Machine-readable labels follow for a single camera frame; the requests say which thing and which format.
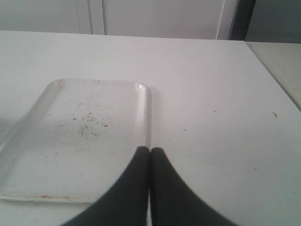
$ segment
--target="white wall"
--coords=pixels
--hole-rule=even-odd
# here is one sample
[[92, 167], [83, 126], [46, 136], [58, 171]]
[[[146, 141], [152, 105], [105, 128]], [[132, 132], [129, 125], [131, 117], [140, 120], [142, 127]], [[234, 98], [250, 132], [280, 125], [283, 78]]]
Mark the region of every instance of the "white wall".
[[0, 30], [91, 33], [85, 0], [0, 0]]
[[[108, 35], [227, 39], [237, 0], [104, 0]], [[221, 21], [222, 10], [227, 15]]]
[[301, 0], [257, 0], [246, 40], [301, 43]]

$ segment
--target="clear plastic tray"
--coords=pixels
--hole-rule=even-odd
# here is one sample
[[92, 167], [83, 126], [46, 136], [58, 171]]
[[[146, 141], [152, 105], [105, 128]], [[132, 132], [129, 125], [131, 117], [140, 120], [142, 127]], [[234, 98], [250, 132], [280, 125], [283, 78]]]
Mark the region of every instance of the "clear plastic tray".
[[147, 88], [54, 81], [0, 146], [0, 198], [94, 202], [147, 145]]

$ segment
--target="transparent tray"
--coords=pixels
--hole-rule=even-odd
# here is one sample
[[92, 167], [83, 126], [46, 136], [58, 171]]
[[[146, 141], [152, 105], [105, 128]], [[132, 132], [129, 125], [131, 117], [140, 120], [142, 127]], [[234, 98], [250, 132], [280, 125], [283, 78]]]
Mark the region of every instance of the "transparent tray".
[[147, 140], [138, 82], [50, 83], [0, 146], [0, 199], [94, 202]]

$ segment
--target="dirt speck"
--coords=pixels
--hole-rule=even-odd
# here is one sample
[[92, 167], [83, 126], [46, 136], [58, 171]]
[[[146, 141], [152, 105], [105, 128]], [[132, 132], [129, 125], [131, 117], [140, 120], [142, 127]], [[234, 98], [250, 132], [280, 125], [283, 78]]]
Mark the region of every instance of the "dirt speck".
[[46, 195], [42, 195], [41, 198], [43, 198], [43, 199], [51, 199], [51, 198], [53, 198], [53, 196], [46, 194]]

